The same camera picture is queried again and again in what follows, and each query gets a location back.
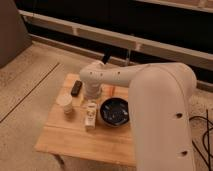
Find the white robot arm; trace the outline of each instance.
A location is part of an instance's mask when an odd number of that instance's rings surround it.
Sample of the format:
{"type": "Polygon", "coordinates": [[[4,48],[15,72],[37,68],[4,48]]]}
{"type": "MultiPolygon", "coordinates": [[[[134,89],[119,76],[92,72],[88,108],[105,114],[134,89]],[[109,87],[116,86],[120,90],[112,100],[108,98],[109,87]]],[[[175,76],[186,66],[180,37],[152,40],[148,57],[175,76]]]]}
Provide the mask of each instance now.
{"type": "Polygon", "coordinates": [[[129,87],[129,114],[138,171],[195,171],[188,99],[193,71],[181,63],[104,69],[95,61],[80,71],[84,95],[97,98],[101,83],[129,87]]]}

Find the black remote control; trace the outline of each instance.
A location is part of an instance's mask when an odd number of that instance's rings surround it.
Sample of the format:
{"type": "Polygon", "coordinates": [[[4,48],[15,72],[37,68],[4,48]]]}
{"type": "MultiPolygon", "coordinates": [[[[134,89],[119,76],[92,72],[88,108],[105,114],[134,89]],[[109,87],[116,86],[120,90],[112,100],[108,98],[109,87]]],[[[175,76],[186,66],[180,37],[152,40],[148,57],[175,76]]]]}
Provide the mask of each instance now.
{"type": "Polygon", "coordinates": [[[82,86],[82,82],[79,80],[76,80],[74,86],[72,87],[71,95],[74,97],[78,96],[81,90],[81,86],[82,86]]]}

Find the tabletop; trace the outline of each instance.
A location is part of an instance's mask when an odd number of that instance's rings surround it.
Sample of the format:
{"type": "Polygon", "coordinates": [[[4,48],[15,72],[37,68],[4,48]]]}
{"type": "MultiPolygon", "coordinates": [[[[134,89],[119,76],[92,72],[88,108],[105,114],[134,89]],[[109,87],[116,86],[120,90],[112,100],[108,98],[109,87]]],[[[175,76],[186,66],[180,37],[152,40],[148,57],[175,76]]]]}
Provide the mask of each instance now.
{"type": "MultiPolygon", "coordinates": [[[[70,93],[76,80],[79,80],[78,75],[68,74],[59,96],[70,93]]],[[[102,95],[97,99],[99,106],[111,97],[111,88],[111,85],[102,85],[102,95]]],[[[73,112],[70,115],[65,115],[63,109],[55,102],[35,145],[36,151],[135,166],[130,123],[116,128],[110,127],[103,123],[98,114],[96,128],[86,131],[86,100],[82,92],[83,89],[78,97],[73,97],[73,112]]],[[[115,87],[113,97],[127,100],[128,89],[115,87]]]]}

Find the paper cup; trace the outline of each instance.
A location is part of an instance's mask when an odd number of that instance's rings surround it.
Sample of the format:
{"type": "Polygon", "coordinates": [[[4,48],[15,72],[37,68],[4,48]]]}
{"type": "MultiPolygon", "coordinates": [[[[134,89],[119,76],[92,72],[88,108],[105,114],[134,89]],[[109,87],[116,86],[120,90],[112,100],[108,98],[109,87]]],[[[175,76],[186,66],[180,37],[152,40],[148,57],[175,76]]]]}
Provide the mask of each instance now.
{"type": "Polygon", "coordinates": [[[72,112],[72,96],[68,93],[62,94],[57,99],[57,104],[63,108],[65,114],[72,112]]]}

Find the floor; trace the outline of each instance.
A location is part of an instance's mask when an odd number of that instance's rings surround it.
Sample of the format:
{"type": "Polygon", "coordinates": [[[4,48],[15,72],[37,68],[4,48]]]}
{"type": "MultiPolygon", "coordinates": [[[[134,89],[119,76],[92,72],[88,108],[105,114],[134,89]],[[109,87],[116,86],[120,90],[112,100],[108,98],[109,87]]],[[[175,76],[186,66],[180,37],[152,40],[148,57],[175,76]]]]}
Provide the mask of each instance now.
{"type": "MultiPolygon", "coordinates": [[[[82,67],[94,60],[37,42],[34,42],[33,48],[37,48],[41,56],[45,56],[45,59],[54,61],[53,63],[56,63],[57,65],[51,66],[51,72],[45,71],[47,73],[46,76],[42,77],[41,81],[37,81],[35,84],[36,86],[34,84],[29,84],[30,86],[34,86],[32,90],[29,90],[30,93],[25,94],[24,99],[15,105],[13,110],[10,110],[7,117],[0,122],[0,171],[61,170],[53,156],[36,152],[34,150],[34,145],[67,73],[78,73],[82,67]]],[[[4,84],[1,84],[0,79],[0,88],[2,88],[0,89],[0,92],[5,91],[5,85],[12,85],[14,81],[19,78],[22,78],[22,81],[26,82],[28,77],[21,77],[24,74],[23,70],[25,70],[25,73],[28,72],[30,65],[33,65],[35,62],[31,61],[26,64],[26,60],[22,61],[25,61],[25,65],[23,66],[26,67],[23,67],[22,70],[18,70],[16,74],[14,74],[14,79],[8,79],[8,84],[6,84],[7,81],[6,83],[4,82],[4,84]]],[[[213,109],[213,94],[196,90],[194,96],[190,99],[190,115],[202,115],[206,108],[213,109]]],[[[201,131],[201,129],[196,129],[197,125],[203,128],[202,123],[193,124],[193,137],[197,137],[201,131]]],[[[67,165],[67,170],[70,171],[135,170],[134,168],[71,157],[63,158],[67,165]]],[[[207,171],[207,168],[196,152],[195,159],[197,170],[207,171]]]]}

